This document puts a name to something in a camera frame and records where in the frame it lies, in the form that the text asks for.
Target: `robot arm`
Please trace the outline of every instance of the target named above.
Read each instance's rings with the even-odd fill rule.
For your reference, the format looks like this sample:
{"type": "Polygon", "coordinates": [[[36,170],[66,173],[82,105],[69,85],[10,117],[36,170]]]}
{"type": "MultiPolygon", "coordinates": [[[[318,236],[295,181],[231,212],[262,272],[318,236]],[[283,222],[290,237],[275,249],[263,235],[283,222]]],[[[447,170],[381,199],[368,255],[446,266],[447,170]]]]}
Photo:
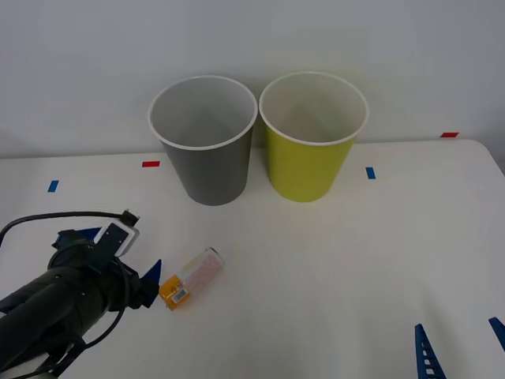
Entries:
{"type": "Polygon", "coordinates": [[[0,313],[5,314],[0,318],[0,372],[47,353],[46,361],[29,375],[57,377],[112,331],[126,307],[154,302],[159,282],[139,278],[119,259],[137,239],[138,219],[128,211],[118,218],[95,229],[94,241],[90,230],[59,232],[47,271],[0,301],[0,313]],[[114,323],[97,340],[85,343],[82,336],[108,310],[118,311],[114,323]]]}

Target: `paper cup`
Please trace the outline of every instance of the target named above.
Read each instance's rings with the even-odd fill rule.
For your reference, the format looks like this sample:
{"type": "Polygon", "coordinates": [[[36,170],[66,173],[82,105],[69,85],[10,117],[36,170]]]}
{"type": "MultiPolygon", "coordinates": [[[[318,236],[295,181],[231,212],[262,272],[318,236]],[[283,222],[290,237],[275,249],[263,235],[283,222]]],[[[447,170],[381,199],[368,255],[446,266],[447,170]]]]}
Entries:
{"type": "Polygon", "coordinates": [[[340,77],[301,72],[272,81],[261,94],[260,113],[271,184],[293,201],[314,201],[331,188],[368,120],[368,104],[340,77]]]}
{"type": "Polygon", "coordinates": [[[148,118],[189,197],[223,205],[245,188],[257,113],[256,98],[243,84],[201,76],[163,90],[148,118]]]}

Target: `tabletop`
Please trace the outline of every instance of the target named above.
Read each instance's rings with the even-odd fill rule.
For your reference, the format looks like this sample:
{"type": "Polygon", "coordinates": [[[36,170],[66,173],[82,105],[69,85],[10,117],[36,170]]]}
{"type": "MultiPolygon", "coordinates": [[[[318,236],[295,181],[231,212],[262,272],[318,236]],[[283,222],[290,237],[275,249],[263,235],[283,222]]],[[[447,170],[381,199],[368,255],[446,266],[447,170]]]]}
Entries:
{"type": "MultiPolygon", "coordinates": [[[[207,246],[226,262],[180,309],[126,310],[63,377],[415,378],[418,323],[448,378],[505,375],[488,323],[505,321],[505,178],[475,141],[357,144],[330,193],[304,204],[275,192],[261,149],[244,193],[219,207],[191,201],[162,153],[2,159],[0,178],[1,225],[129,208],[140,237],[124,262],[141,275],[161,258],[163,282],[207,246]]],[[[58,231],[103,224],[12,229],[0,298],[46,270],[58,231]]]]}

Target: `red tape marker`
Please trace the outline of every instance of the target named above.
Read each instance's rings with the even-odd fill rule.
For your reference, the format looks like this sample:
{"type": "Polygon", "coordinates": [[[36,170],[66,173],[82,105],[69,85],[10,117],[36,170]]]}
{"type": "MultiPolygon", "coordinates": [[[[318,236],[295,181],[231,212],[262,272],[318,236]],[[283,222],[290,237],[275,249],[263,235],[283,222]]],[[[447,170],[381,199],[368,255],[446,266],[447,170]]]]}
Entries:
{"type": "Polygon", "coordinates": [[[440,138],[456,138],[458,136],[459,132],[445,132],[442,133],[440,138]]]}
{"type": "Polygon", "coordinates": [[[158,160],[146,160],[145,162],[142,162],[142,167],[159,167],[159,161],[158,160]]]}

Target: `cup rim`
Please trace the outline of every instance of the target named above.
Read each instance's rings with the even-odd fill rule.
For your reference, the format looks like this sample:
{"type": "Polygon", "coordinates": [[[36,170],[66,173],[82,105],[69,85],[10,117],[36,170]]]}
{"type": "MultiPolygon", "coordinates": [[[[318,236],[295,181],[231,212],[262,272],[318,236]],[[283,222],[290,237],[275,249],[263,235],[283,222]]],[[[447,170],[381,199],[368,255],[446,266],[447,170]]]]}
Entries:
{"type": "Polygon", "coordinates": [[[283,75],[281,77],[278,77],[277,79],[274,79],[261,92],[260,102],[259,103],[260,103],[261,118],[263,119],[263,121],[265,122],[265,124],[267,124],[267,126],[273,132],[275,132],[276,134],[278,134],[281,137],[286,138],[287,140],[290,140],[290,141],[295,142],[297,144],[305,144],[307,146],[333,146],[335,144],[341,144],[341,143],[346,142],[348,140],[352,140],[353,138],[355,138],[357,136],[358,133],[361,132],[361,130],[363,129],[363,127],[368,122],[368,117],[370,115],[370,109],[369,109],[368,102],[366,101],[365,96],[363,95],[363,93],[361,93],[361,91],[354,84],[350,83],[349,81],[346,81],[345,79],[342,79],[341,77],[333,75],[331,73],[323,73],[323,72],[320,72],[320,71],[297,71],[295,73],[288,73],[287,75],[283,75]],[[361,126],[359,128],[357,128],[357,130],[354,133],[350,134],[349,136],[347,136],[345,138],[341,138],[341,139],[335,140],[335,141],[329,141],[329,142],[310,142],[310,141],[303,141],[303,140],[298,140],[297,138],[290,137],[287,134],[285,134],[285,133],[281,132],[280,130],[278,130],[277,128],[275,128],[268,121],[268,119],[264,115],[264,111],[263,111],[263,102],[264,102],[265,94],[268,92],[268,90],[273,85],[275,85],[277,82],[279,82],[279,81],[281,81],[283,79],[286,79],[287,77],[293,77],[293,76],[297,76],[297,75],[307,75],[307,74],[309,74],[309,75],[319,75],[319,76],[322,76],[322,77],[329,77],[329,78],[331,78],[333,80],[341,81],[342,83],[347,84],[349,87],[351,87],[360,96],[361,101],[363,101],[363,104],[365,105],[365,119],[363,120],[363,123],[361,124],[361,126]]]}
{"type": "Polygon", "coordinates": [[[231,144],[231,143],[235,142],[236,140],[239,140],[244,135],[246,135],[247,132],[249,132],[251,130],[251,128],[253,127],[254,122],[256,121],[257,117],[258,117],[258,102],[256,100],[256,97],[251,92],[251,90],[249,88],[247,88],[245,85],[243,85],[240,81],[236,81],[235,79],[231,79],[229,77],[221,77],[219,75],[197,75],[195,77],[187,77],[185,79],[181,79],[179,81],[176,81],[173,84],[171,84],[171,85],[165,87],[163,90],[161,90],[158,93],[158,95],[156,95],[156,97],[151,101],[151,104],[149,105],[149,109],[148,109],[148,124],[149,124],[149,129],[154,133],[154,135],[160,141],[162,141],[164,144],[168,144],[169,146],[172,146],[174,148],[180,148],[181,150],[189,150],[189,151],[194,151],[194,152],[201,152],[201,151],[206,151],[206,150],[213,150],[215,148],[221,148],[222,146],[226,146],[228,144],[231,144]],[[163,95],[163,93],[165,93],[169,89],[175,87],[176,85],[179,85],[180,83],[184,83],[185,81],[194,81],[194,80],[205,79],[205,78],[207,78],[207,79],[211,78],[211,79],[225,80],[225,81],[229,81],[231,83],[237,84],[239,87],[242,87],[242,89],[245,90],[245,92],[249,95],[249,97],[251,98],[252,102],[254,103],[254,112],[253,112],[253,115],[251,117],[251,121],[235,137],[232,137],[229,140],[226,140],[224,142],[220,142],[218,144],[211,144],[209,146],[186,146],[186,145],[183,145],[183,144],[176,144],[174,142],[168,141],[166,138],[162,137],[158,133],[158,131],[155,129],[155,127],[152,125],[151,114],[152,114],[152,108],[155,106],[156,101],[159,99],[159,97],[161,97],[161,95],[163,95]]]}

